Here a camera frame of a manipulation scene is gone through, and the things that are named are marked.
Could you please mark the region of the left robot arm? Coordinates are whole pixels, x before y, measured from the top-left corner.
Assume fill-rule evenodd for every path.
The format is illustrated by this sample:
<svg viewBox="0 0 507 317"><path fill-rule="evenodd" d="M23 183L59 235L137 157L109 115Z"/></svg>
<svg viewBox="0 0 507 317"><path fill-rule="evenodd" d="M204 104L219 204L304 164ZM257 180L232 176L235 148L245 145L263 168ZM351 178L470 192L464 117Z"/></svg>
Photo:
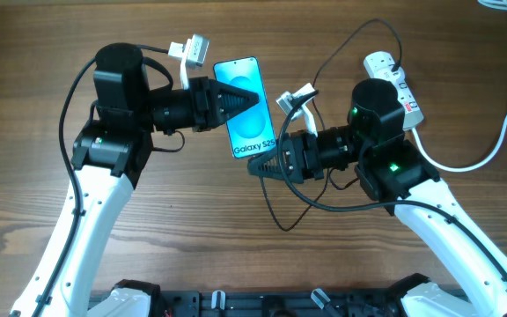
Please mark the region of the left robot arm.
<svg viewBox="0 0 507 317"><path fill-rule="evenodd" d="M113 43L86 64L97 99L71 151L62 159L70 186L40 263L16 299L14 316L169 316L172 308L157 284L122 280L92 305L93 282L105 246L136 189L156 131L215 129L255 106L257 93L208 77L180 75L150 88L147 69L162 65L147 47Z"/></svg>

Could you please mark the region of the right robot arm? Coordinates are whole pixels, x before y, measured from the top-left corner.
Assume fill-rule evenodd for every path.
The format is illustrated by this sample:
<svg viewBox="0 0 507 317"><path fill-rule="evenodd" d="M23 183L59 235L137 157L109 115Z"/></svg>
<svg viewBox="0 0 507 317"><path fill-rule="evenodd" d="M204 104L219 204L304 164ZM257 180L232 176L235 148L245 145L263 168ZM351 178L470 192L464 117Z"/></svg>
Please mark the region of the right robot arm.
<svg viewBox="0 0 507 317"><path fill-rule="evenodd" d="M348 123L316 134L281 132L276 147L250 158L248 172L282 180L309 205L329 205L300 194L296 184L325 170L355 166L371 199L415 232L458 282L466 298L438 288L421 274L385 294L388 316L507 316L507 257L459 205L438 170L406 138L405 112L393 84L365 79L352 92Z"/></svg>

